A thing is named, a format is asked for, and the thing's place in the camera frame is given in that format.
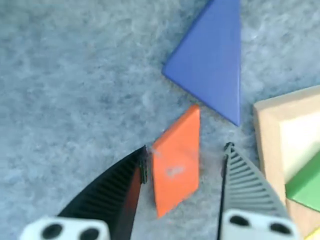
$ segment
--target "toy block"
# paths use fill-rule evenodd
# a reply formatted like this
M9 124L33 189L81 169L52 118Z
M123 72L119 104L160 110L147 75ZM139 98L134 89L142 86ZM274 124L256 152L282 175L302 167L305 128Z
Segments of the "toy block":
M153 185L160 218L199 186L200 108L191 106L154 144Z
M285 185L286 197L320 212L319 186L320 151Z
M320 150L319 103L320 86L314 86L253 106L260 169L304 237L319 226L320 212L287 199L286 183Z
M309 236L320 226L320 214L309 207L287 198L286 207L303 237Z
M320 227L307 236L305 240L320 240Z
M240 125L239 0L210 0L162 73L209 108Z

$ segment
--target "wooden block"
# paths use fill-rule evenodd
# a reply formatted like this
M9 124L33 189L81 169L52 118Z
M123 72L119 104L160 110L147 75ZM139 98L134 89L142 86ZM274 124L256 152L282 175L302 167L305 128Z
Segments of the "wooden block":
M305 207L290 199L286 200L286 207L292 220L297 224L303 237L308 236L316 228L320 227L320 213Z
M320 212L319 187L320 151L286 183L286 197Z
M289 203L289 214L304 237L318 227L320 221L309 219L319 219L320 213L287 200L285 184L320 150L319 103L320 86L314 86L253 106L260 169L283 204Z
M305 240L320 240L320 227L307 236Z
M162 217L199 186L200 108L191 106L153 145L157 216Z

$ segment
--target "gray carpet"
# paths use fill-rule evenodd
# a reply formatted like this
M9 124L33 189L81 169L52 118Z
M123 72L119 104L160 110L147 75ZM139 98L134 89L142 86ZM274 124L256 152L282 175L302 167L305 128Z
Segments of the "gray carpet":
M197 101L161 75L206 0L0 0L0 239L55 215ZM199 190L132 240L216 236L227 141L257 161L252 104L320 84L319 0L242 1L242 125L201 105Z

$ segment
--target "blue triangle block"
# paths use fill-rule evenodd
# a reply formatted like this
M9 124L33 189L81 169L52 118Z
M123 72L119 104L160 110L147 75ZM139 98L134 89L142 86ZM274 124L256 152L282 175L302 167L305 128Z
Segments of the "blue triangle block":
M162 73L233 124L240 125L240 0L211 0Z

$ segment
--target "triangle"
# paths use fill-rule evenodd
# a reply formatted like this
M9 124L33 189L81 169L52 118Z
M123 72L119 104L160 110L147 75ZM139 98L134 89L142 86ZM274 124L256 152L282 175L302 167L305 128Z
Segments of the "triangle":
M320 151L285 185L286 197L320 213L319 183Z
M112 239L129 239L141 183L145 183L147 149L127 155L83 189L58 217L102 220Z
M307 236L305 240L320 240L320 227Z
M236 126L240 120L239 0L210 0L162 73Z
M160 218L199 186L200 108L191 106L154 144L153 185Z

